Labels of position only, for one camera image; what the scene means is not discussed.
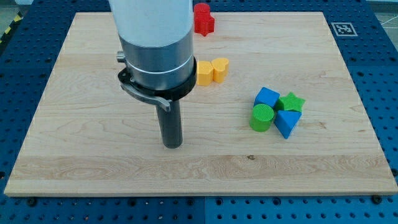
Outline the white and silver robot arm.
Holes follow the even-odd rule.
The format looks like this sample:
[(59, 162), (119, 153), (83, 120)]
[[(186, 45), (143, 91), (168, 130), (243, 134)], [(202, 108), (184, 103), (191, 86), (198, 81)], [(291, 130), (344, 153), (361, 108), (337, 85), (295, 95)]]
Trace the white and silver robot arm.
[(191, 0), (109, 0), (129, 73), (152, 90), (181, 85), (193, 71)]

